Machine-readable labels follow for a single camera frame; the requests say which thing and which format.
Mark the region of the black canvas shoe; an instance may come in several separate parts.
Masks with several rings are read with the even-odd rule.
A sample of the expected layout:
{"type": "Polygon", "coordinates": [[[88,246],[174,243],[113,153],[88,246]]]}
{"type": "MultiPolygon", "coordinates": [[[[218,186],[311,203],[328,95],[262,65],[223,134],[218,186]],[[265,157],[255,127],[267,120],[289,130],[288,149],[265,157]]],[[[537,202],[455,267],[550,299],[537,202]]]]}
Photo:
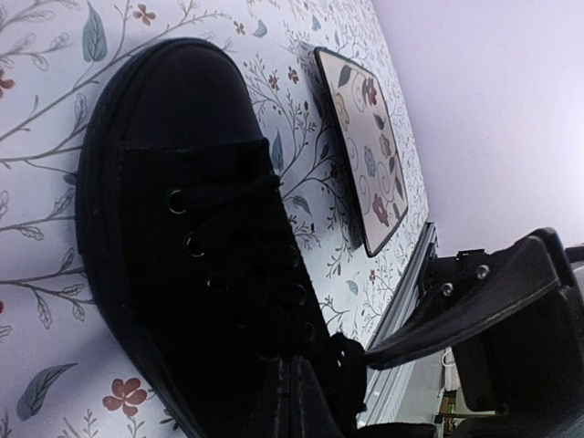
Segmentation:
{"type": "Polygon", "coordinates": [[[362,346],[330,334],[234,61],[168,39],[86,130],[78,249],[115,338],[189,437],[353,437],[362,346]]]}

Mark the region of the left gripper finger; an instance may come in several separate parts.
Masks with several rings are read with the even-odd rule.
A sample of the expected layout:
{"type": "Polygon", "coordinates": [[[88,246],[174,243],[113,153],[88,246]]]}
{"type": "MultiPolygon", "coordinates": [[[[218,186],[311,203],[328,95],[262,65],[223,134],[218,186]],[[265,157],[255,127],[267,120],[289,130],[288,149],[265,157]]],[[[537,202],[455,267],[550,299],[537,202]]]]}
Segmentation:
{"type": "Polygon", "coordinates": [[[310,363],[300,357],[277,360],[262,386],[264,437],[340,437],[310,363]]]}

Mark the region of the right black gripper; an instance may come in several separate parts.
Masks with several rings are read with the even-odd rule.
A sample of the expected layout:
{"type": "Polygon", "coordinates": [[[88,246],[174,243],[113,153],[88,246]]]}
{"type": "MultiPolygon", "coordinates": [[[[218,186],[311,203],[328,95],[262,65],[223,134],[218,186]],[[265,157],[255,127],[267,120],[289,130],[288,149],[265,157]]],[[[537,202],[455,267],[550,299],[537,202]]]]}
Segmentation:
{"type": "Polygon", "coordinates": [[[473,412],[582,399],[583,292],[554,230],[537,229],[428,291],[364,360],[385,370],[453,346],[473,412]]]}

